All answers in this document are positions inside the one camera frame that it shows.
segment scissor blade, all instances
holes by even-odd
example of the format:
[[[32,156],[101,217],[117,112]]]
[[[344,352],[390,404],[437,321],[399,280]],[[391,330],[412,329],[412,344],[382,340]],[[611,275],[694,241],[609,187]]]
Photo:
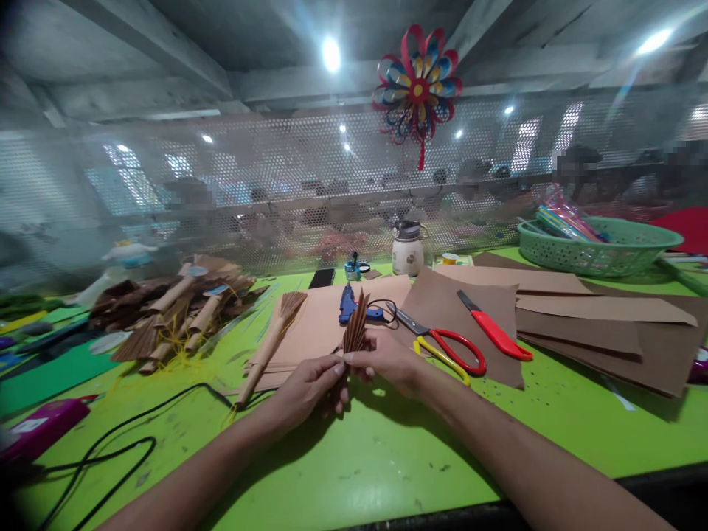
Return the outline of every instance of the scissor blade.
[[[465,295],[465,292],[462,290],[459,290],[457,292],[457,296],[459,299],[462,301],[462,303],[467,306],[467,309],[472,312],[472,311],[482,311],[479,306],[477,306],[474,302],[470,300],[470,298]]]
[[[430,329],[418,324],[413,318],[401,310],[400,308],[396,308],[391,302],[387,302],[386,306],[389,307],[389,310],[391,310],[391,313],[396,314],[396,319],[401,321],[405,326],[408,327],[408,329],[413,332],[416,336],[424,336],[427,334]]]

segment scissors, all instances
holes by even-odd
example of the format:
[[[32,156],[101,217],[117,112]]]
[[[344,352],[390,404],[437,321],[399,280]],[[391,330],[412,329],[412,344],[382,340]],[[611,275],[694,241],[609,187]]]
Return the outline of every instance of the scissors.
[[[387,302],[386,305],[388,305],[389,310],[396,315],[396,318],[416,335],[415,341],[413,341],[413,350],[415,350],[416,354],[420,354],[420,346],[422,345],[433,356],[455,371],[466,386],[470,385],[470,377],[468,376],[468,373],[472,374],[472,376],[485,375],[487,372],[487,362],[485,357],[482,355],[482,352],[474,345],[474,343],[472,343],[472,341],[449,330],[439,330],[437,328],[431,330],[430,328],[425,328],[413,320],[413,318],[411,318],[411,316],[406,312],[400,308],[396,308],[391,302]],[[428,334],[432,336],[435,341],[437,341],[437,343],[442,347],[442,350],[445,352],[441,352],[439,349],[433,347],[423,338]],[[472,367],[471,365],[465,363],[455,353],[455,351],[452,350],[447,343],[445,343],[443,336],[449,339],[454,339],[455,341],[465,345],[476,356],[479,366]]]
[[[465,292],[459,290],[457,296],[462,303],[467,306],[467,309],[472,314],[472,317],[477,324],[484,330],[485,334],[492,340],[494,345],[507,356],[521,361],[533,360],[533,354],[528,350],[522,349],[504,332],[494,320],[489,317],[482,309],[474,304],[470,298],[465,295]]]

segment black cable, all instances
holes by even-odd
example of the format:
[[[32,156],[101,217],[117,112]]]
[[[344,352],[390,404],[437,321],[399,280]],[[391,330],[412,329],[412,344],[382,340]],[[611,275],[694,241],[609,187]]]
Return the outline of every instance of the black cable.
[[[53,467],[45,467],[42,469],[42,474],[47,475],[51,474],[54,472],[61,472],[64,470],[68,470],[70,468],[76,468],[78,466],[87,466],[87,465],[96,465],[97,463],[108,461],[109,459],[113,459],[114,457],[118,457],[121,454],[124,454],[128,450],[132,450],[133,448],[139,446],[140,441],[136,441],[133,444],[130,444],[128,446],[125,446],[124,448],[121,448],[120,450],[116,450],[115,452],[111,452],[110,454],[106,454],[104,456],[99,456],[99,457],[92,457],[91,459],[87,459],[86,461],[77,461],[76,463],[67,463],[66,465],[56,465]]]
[[[243,408],[243,410],[251,409],[260,404],[261,402],[265,402],[268,400],[270,395],[264,396],[266,393],[269,393],[270,391],[274,391],[274,389],[267,389],[266,391],[261,391],[258,393],[255,393],[252,397],[251,400],[246,404],[246,407]]]
[[[390,319],[389,321],[387,321],[385,318],[383,319],[383,322],[385,322],[387,325],[393,323],[396,320],[396,316],[398,315],[398,306],[396,305],[396,303],[393,302],[391,299],[376,299],[369,302],[367,308],[373,305],[375,302],[390,302],[391,304],[393,304],[393,319]]]
[[[88,515],[86,515],[86,517],[84,517],[84,519],[74,528],[74,530],[79,530],[79,529],[81,529],[81,527],[86,525],[86,523],[93,517],[93,515],[96,514],[96,512],[101,507],[103,507],[103,505],[111,498],[111,496],[113,496],[115,494],[115,492],[123,485],[123,483],[125,483],[128,480],[128,478],[133,474],[133,472],[135,472],[140,467],[140,465],[142,465],[145,462],[145,460],[150,456],[150,454],[152,454],[153,450],[155,449],[155,447],[157,445],[157,440],[155,439],[155,437],[152,437],[152,436],[144,437],[143,439],[141,439],[139,441],[133,442],[130,445],[128,445],[124,448],[121,448],[118,451],[113,452],[112,454],[108,454],[108,455],[102,456],[102,457],[95,457],[93,459],[90,458],[89,456],[91,456],[91,454],[96,450],[96,448],[98,447],[98,445],[100,445],[100,443],[102,443],[106,438],[108,438],[114,432],[120,430],[123,426],[126,426],[127,424],[133,422],[134,420],[138,420],[139,418],[142,418],[145,415],[148,415],[148,414],[166,406],[170,402],[173,402],[174,400],[180,398],[182,395],[185,395],[188,392],[190,392],[194,389],[197,389],[198,387],[204,387],[207,391],[209,391],[209,393],[214,398],[216,398],[221,403],[226,405],[229,409],[234,408],[234,406],[226,399],[226,397],[224,397],[221,393],[214,390],[214,388],[212,388],[209,384],[204,383],[204,382],[197,383],[196,385],[193,385],[191,387],[187,387],[183,391],[180,391],[179,393],[172,396],[171,398],[168,398],[165,402],[162,402],[162,403],[158,404],[157,406],[154,406],[153,408],[150,408],[147,411],[144,411],[143,413],[137,414],[134,417],[131,417],[131,418],[121,422],[117,426],[111,428],[110,430],[108,430],[96,442],[94,442],[93,445],[91,445],[91,447],[87,450],[87,452],[84,454],[83,458],[79,462],[69,463],[67,465],[58,465],[58,466],[47,468],[46,469],[47,471],[60,471],[60,470],[66,470],[68,468],[76,468],[76,470],[74,471],[72,478],[69,481],[69,484],[66,486],[66,488],[62,492],[61,496],[59,497],[59,500],[54,505],[52,510],[49,511],[49,514],[46,516],[44,521],[42,521],[42,523],[40,524],[39,530],[44,531],[49,526],[52,519],[55,517],[55,515],[59,511],[62,503],[64,503],[66,498],[69,496],[69,493],[71,492],[72,488],[74,487],[74,484],[78,480],[78,477],[81,474],[81,471],[82,471],[82,469],[84,469],[84,467],[86,467],[87,465],[93,464],[95,462],[106,461],[107,459],[110,459],[111,457],[115,457],[120,454],[123,454],[126,451],[137,447],[139,444],[150,443],[150,447],[145,452],[145,455],[143,457],[141,457],[140,460],[128,471],[128,473],[125,474],[120,479],[120,481],[118,481],[118,483],[115,484],[115,486],[113,488],[111,488],[111,490],[101,499],[101,501],[99,501],[94,506],[93,509],[91,509],[91,511],[88,513]]]

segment hand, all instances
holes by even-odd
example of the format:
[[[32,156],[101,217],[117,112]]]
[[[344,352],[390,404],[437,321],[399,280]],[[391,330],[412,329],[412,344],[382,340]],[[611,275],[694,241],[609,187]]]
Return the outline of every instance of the hand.
[[[303,361],[257,411],[271,415],[284,433],[302,424],[325,395],[330,401],[325,414],[332,409],[341,414],[349,402],[345,372],[346,366],[335,355]]]
[[[344,361],[362,381],[369,383],[378,373],[408,398],[416,397],[418,377],[429,367],[389,330],[367,330],[364,349],[344,354]]]

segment ceiling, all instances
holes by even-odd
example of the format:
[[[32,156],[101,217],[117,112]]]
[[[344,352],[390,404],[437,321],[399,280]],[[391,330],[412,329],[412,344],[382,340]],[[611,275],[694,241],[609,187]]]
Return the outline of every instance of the ceiling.
[[[366,103],[414,23],[445,30],[466,97],[708,82],[701,0],[18,0],[4,22],[5,129]]]

